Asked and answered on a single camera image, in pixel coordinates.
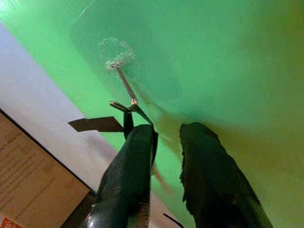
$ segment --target green wall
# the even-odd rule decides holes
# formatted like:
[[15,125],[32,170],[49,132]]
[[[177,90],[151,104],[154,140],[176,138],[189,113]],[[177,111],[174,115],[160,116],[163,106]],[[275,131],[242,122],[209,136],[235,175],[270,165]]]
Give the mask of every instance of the green wall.
[[[155,179],[152,188],[185,227],[194,222],[181,201],[183,122],[218,133],[275,228],[304,227],[303,3],[4,0],[0,19],[89,118],[122,121],[108,101],[130,103],[98,43],[132,47],[137,60],[124,71],[160,133],[156,162],[175,195]],[[117,150],[124,142],[102,135]]]

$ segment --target white surface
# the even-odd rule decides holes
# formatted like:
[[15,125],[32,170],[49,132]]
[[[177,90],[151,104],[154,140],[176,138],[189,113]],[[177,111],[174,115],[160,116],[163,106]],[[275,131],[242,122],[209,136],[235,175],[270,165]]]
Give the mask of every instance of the white surface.
[[[84,115],[1,23],[0,79],[0,108],[96,190],[116,152],[97,131],[78,133],[67,124]],[[151,228],[174,226],[153,194],[151,205]]]

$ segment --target orange label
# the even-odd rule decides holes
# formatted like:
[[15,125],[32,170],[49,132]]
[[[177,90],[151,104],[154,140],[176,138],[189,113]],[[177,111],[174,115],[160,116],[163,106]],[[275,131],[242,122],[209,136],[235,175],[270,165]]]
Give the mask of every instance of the orange label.
[[23,228],[8,218],[4,218],[0,228]]

